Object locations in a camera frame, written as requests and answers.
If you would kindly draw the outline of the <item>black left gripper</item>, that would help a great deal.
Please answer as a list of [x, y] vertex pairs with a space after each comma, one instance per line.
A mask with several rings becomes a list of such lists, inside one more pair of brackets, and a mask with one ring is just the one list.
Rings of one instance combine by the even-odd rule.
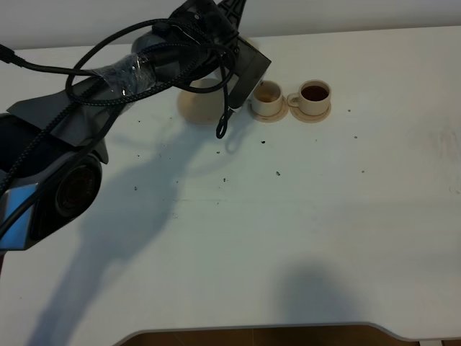
[[249, 63], [249, 45], [240, 38], [245, 1], [186, 1], [169, 17], [169, 41], [223, 45], [238, 65]]

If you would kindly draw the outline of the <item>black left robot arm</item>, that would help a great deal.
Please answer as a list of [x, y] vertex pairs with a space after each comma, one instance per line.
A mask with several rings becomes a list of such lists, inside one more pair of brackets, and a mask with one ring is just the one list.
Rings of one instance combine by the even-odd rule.
[[226, 90], [240, 55], [243, 1], [187, 1], [104, 39], [73, 68], [41, 66], [1, 48], [1, 60], [66, 76], [63, 91], [1, 115], [1, 251], [24, 251], [84, 213], [108, 162], [105, 136], [135, 102], [219, 68]]

